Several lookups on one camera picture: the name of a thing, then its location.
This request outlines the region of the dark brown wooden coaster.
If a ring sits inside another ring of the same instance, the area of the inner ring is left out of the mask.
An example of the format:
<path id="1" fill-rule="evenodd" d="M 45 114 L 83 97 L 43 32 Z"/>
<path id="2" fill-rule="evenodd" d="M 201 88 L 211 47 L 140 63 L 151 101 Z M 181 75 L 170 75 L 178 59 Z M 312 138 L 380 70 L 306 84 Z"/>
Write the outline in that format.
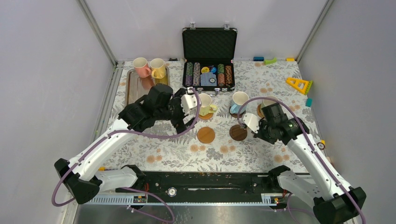
<path id="1" fill-rule="evenodd" d="M 234 125 L 230 128 L 229 135 L 235 141 L 243 141 L 247 137 L 248 132 L 240 125 Z"/>

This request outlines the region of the dark walnut wooden coaster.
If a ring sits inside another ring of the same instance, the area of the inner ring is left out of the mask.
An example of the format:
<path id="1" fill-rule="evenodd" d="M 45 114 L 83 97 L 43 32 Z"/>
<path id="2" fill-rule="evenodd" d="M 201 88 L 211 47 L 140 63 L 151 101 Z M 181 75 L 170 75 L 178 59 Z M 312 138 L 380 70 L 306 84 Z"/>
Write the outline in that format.
<path id="1" fill-rule="evenodd" d="M 238 113 L 229 113 L 233 118 L 242 118 L 243 117 L 243 115 L 245 114 L 246 112 L 245 111 L 243 111 L 243 112 L 241 112 L 240 114 L 238 114 Z"/>

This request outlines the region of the pink mug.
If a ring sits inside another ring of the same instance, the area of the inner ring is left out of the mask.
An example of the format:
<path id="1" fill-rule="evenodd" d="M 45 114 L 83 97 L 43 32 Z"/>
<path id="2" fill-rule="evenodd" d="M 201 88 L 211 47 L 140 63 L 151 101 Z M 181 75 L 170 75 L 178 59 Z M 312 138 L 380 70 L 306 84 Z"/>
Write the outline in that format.
<path id="1" fill-rule="evenodd" d="M 149 68 L 148 61 L 144 57 L 139 57 L 133 60 L 133 67 L 140 78 L 151 76 L 151 69 Z"/>

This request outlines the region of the pale yellow mug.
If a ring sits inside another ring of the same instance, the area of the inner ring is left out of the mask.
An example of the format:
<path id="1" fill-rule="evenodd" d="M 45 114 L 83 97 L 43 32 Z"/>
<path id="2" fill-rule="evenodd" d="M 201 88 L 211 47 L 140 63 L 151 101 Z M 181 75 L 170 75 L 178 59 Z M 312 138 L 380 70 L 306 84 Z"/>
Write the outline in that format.
<path id="1" fill-rule="evenodd" d="M 206 93 L 200 93 L 199 94 L 199 99 L 200 99 L 200 109 L 199 109 L 199 115 L 200 116 L 206 116 L 208 114 L 215 113 L 217 111 L 217 106 L 212 104 L 212 98 L 210 95 Z"/>

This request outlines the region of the light blue mug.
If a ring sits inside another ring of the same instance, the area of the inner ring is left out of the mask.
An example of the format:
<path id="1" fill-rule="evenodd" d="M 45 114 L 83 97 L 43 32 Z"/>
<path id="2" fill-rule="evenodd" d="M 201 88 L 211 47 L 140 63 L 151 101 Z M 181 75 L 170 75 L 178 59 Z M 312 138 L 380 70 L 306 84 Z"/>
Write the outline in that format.
<path id="1" fill-rule="evenodd" d="M 237 91 L 232 96 L 231 106 L 229 109 L 230 114 L 244 113 L 246 106 L 242 107 L 249 100 L 248 94 L 242 91 Z"/>

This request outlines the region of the light green mug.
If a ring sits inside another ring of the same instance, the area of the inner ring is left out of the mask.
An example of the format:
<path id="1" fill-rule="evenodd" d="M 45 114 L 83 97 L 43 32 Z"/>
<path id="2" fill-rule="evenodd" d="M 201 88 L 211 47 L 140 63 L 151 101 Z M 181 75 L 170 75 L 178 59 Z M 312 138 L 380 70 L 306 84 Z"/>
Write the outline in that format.
<path id="1" fill-rule="evenodd" d="M 266 96 L 266 99 L 263 99 L 261 102 L 261 108 L 275 104 L 275 103 L 277 103 L 277 100 L 278 99 L 275 96 Z"/>

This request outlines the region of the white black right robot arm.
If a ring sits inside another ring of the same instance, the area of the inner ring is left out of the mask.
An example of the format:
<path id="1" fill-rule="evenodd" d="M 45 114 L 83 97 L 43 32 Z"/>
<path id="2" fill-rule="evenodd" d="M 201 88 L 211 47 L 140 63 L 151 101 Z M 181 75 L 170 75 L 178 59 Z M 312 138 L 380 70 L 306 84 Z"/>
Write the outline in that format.
<path id="1" fill-rule="evenodd" d="M 303 163 L 314 184 L 282 165 L 271 170 L 269 189 L 285 189 L 312 207 L 321 224 L 342 224 L 361 212 L 366 193 L 352 187 L 326 159 L 314 142 L 309 128 L 298 117 L 288 118 L 279 103 L 262 108 L 264 118 L 253 124 L 254 137 L 268 143 L 281 141 Z"/>

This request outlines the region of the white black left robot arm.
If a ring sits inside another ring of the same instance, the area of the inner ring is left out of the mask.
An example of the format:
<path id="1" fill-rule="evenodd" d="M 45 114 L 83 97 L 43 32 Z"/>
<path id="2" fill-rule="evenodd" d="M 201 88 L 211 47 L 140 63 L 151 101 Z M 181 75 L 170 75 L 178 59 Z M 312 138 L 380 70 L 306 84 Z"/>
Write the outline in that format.
<path id="1" fill-rule="evenodd" d="M 99 167 L 133 135 L 172 139 L 188 133 L 198 118 L 194 117 L 187 123 L 184 123 L 184 118 L 200 106 L 199 94 L 193 87 L 181 88 L 177 92 L 165 84 L 151 87 L 147 95 L 125 106 L 113 124 L 88 148 L 69 160 L 61 158 L 55 162 L 60 180 L 53 191 L 52 204 L 61 207 L 73 200 L 84 204 L 99 192 L 123 187 L 141 191 L 145 180 L 136 166 L 126 165 L 103 173 L 99 172 Z M 177 133 L 168 136 L 144 132 L 162 120 L 170 121 Z"/>

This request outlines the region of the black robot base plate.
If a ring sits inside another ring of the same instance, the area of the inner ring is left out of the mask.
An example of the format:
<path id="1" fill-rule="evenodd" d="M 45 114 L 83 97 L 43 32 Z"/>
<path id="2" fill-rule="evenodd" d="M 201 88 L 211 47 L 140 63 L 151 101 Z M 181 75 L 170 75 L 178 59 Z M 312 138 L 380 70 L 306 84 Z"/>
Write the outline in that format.
<path id="1" fill-rule="evenodd" d="M 152 193 L 166 203 L 262 203 L 285 198 L 289 192 L 267 173 L 145 172 L 133 189 Z"/>

